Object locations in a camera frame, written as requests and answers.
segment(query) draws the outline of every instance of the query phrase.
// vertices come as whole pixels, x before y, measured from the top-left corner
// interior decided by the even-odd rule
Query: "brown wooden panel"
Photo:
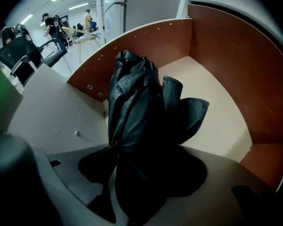
[[[103,102],[108,95],[116,55],[127,49],[146,56],[157,68],[188,56],[192,20],[180,19],[151,24],[126,33],[106,44],[87,59],[68,79],[68,83],[92,98]]]
[[[276,190],[283,177],[283,143],[253,145],[240,163]]]
[[[190,56],[229,92],[253,143],[283,142],[283,55],[261,32],[228,13],[189,5],[189,15]]]

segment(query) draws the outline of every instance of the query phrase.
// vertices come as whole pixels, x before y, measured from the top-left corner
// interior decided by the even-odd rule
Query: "white ceiling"
[[[63,16],[70,13],[69,8],[87,2],[89,3],[87,7],[96,6],[96,0],[58,0],[55,2],[51,0],[21,0],[10,12],[6,22],[8,24],[19,24],[29,14],[32,14],[33,17],[25,25],[36,26],[42,23],[41,19],[44,13],[49,13],[52,16],[55,14]]]

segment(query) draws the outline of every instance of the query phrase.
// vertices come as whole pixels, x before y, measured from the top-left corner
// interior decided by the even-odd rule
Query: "person in yellow shirt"
[[[85,25],[86,32],[90,32],[91,30],[91,16],[90,16],[90,10],[86,10],[86,13],[83,16],[83,21]]]

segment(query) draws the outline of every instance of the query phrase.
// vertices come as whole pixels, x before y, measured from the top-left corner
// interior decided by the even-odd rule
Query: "chair armrest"
[[[38,50],[39,50],[39,51],[42,50],[46,45],[48,45],[48,44],[51,43],[51,42],[54,42],[54,43],[56,44],[56,46],[57,46],[57,39],[54,38],[54,39],[51,39],[51,40],[47,41],[46,43],[42,44],[40,47],[38,47]]]
[[[10,71],[10,74],[12,75],[23,62],[29,63],[29,65],[33,68],[33,70],[37,71],[37,67],[31,61],[30,57],[28,55],[24,55],[22,58],[19,59],[16,65],[12,68],[12,70]]]

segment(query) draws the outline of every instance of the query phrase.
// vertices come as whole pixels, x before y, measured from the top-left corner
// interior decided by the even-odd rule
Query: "yellow shirt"
[[[91,22],[91,16],[89,13],[84,14],[83,21],[84,21],[85,29],[88,29],[90,27],[90,22]]]

